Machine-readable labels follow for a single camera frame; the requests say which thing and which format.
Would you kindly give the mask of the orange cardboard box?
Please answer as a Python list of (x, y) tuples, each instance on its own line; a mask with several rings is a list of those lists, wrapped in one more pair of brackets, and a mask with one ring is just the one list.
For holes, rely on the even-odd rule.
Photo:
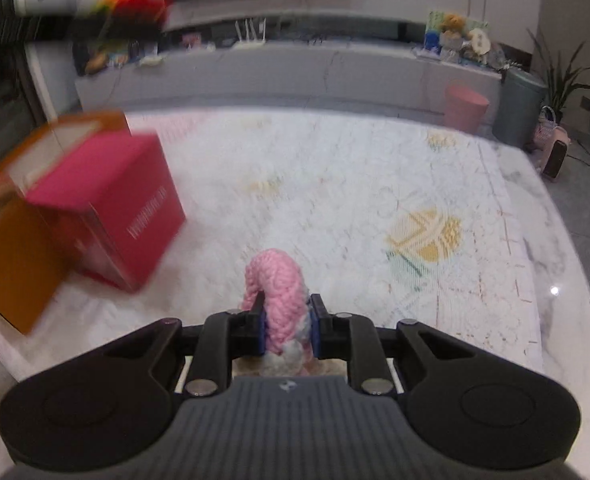
[(0, 315), (19, 333), (31, 332), (71, 270), (71, 258), (25, 194), (89, 136), (127, 128), (120, 110), (60, 116), (0, 160)]

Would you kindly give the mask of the pink space heater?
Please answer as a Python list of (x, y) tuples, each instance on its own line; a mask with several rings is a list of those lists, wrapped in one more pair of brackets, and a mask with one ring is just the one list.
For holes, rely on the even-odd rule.
[(552, 107), (542, 106), (534, 130), (534, 145), (542, 151), (539, 171), (543, 177), (552, 181), (558, 178), (571, 143), (567, 131), (557, 123)]

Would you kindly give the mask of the teddy bear on cabinet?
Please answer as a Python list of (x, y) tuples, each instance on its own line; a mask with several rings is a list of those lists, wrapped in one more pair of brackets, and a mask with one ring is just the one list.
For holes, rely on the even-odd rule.
[(459, 50), (462, 47), (466, 29), (466, 18), (460, 14), (447, 13), (441, 20), (439, 43), (443, 48)]

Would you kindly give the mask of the red flower gift box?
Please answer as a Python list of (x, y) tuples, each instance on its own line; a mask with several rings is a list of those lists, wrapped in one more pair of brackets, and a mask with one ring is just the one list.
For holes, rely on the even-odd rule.
[(145, 285), (185, 222), (157, 133), (90, 136), (29, 189), (77, 270), (127, 292)]

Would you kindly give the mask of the pink white crochet toy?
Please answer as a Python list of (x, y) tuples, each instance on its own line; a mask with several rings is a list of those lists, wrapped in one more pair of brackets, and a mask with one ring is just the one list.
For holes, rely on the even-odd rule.
[(240, 307), (252, 310), (263, 298), (266, 351), (260, 358), (244, 358), (243, 375), (298, 376), (312, 360), (308, 288), (298, 264), (286, 252), (267, 249), (255, 255), (245, 270), (245, 293)]

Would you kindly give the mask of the red green crochet fruit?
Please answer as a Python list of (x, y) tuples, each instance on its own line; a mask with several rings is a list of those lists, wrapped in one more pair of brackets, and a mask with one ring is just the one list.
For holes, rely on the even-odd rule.
[(76, 18), (71, 37), (84, 40), (157, 40), (172, 0), (97, 0), (92, 10)]

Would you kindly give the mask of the white lace tablecloth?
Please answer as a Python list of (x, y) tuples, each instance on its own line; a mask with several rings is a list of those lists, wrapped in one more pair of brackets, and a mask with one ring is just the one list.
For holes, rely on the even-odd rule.
[(415, 318), (532, 370), (540, 322), (523, 230), (496, 144), (381, 117), (213, 108), (130, 114), (160, 136), (188, 217), (136, 295), (72, 278), (28, 336), (16, 379), (158, 318), (198, 324), (242, 301), (244, 270), (278, 248), (333, 312)]

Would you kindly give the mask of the floor potted plant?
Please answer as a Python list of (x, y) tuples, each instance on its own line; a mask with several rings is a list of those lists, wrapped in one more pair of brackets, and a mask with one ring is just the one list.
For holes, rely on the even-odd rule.
[(583, 51), (584, 41), (580, 42), (566, 62), (562, 52), (553, 54), (543, 36), (538, 38), (530, 29), (528, 35), (534, 42), (537, 55), (543, 63), (543, 78), (546, 83), (545, 105), (552, 110), (555, 119), (560, 122), (564, 117), (569, 98), (579, 91), (590, 91), (590, 84), (580, 78), (590, 72), (590, 65), (578, 65), (577, 60)]

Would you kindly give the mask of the grey trash bin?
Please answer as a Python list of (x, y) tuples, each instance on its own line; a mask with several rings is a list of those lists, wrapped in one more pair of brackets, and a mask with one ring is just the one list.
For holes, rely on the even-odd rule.
[(502, 82), (493, 135), (504, 144), (523, 148), (534, 135), (547, 91), (539, 76), (509, 68)]

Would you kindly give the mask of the white wifi router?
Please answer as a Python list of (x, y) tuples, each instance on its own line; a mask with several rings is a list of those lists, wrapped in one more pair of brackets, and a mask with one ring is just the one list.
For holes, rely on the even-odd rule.
[(267, 42), (267, 20), (265, 18), (246, 18), (244, 21), (234, 22), (237, 36), (233, 49), (255, 49)]

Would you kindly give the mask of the white marble tv cabinet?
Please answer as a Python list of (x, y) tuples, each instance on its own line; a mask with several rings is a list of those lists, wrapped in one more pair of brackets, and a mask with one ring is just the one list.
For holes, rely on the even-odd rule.
[(440, 114), (449, 84), (492, 105), (492, 70), (419, 58), (376, 44), (267, 42), (261, 47), (171, 52), (153, 65), (129, 64), (76, 81), (84, 110), (174, 103), (191, 98), (301, 98), (352, 101)]

